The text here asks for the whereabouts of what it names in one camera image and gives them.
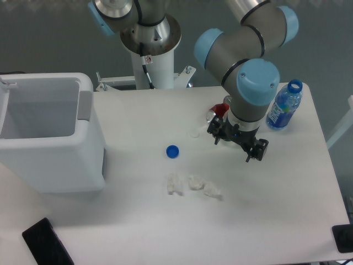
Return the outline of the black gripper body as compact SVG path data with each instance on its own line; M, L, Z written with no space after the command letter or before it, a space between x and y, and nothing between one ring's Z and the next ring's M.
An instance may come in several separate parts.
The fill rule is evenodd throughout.
M224 121L223 126L224 138L221 140L232 141L238 144L244 151L247 145L250 145L254 139L258 129L253 131L242 131L239 124L232 125L228 119Z

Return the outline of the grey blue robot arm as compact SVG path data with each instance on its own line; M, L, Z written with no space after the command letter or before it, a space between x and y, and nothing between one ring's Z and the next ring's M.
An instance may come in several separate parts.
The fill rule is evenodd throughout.
M270 1L228 1L240 29L225 34L213 28L196 41L194 56L231 96L226 114L215 115L208 133L216 141L238 144L249 160L262 160L268 141L256 133L276 96L280 75L263 56L292 40L299 28L295 12ZM165 1L90 1L88 8L106 35L119 33L135 65L138 89L173 88L173 63L160 62L181 39L179 23Z

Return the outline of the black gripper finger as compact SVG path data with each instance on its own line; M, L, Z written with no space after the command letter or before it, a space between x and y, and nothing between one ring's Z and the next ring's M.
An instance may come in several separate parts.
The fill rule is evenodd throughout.
M261 161L266 154L269 141L266 139L254 139L250 145L245 147L245 151L248 154L246 162L251 159Z
M214 144L217 145L220 139L223 139L225 134L223 131L224 121L219 117L214 117L207 128L207 132L215 139Z

